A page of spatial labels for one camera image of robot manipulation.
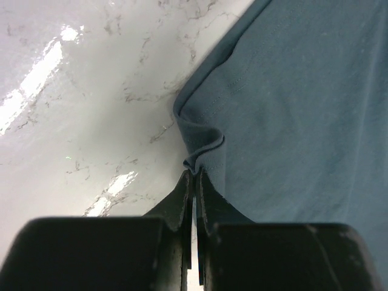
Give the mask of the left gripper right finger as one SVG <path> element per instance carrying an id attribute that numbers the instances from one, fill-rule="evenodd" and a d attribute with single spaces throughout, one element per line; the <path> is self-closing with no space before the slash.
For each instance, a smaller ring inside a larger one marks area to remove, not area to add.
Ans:
<path id="1" fill-rule="evenodd" d="M 196 200 L 198 224 L 208 235 L 221 225 L 254 224 L 215 189 L 204 169 L 196 175 Z"/>

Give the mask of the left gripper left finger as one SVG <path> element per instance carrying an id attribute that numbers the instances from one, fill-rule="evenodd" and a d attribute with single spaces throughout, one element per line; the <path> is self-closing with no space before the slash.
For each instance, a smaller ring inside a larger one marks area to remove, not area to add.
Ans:
<path id="1" fill-rule="evenodd" d="M 175 188 L 143 217 L 162 218 L 174 232 L 184 229 L 191 232 L 193 205 L 193 175 L 183 171 Z"/>

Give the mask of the blue-grey t shirt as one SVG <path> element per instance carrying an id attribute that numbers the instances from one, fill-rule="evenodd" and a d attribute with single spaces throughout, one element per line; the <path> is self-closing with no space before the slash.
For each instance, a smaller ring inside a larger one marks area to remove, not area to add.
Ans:
<path id="1" fill-rule="evenodd" d="M 387 278 L 386 1 L 253 2 L 173 112 L 241 213 L 349 224 Z"/>

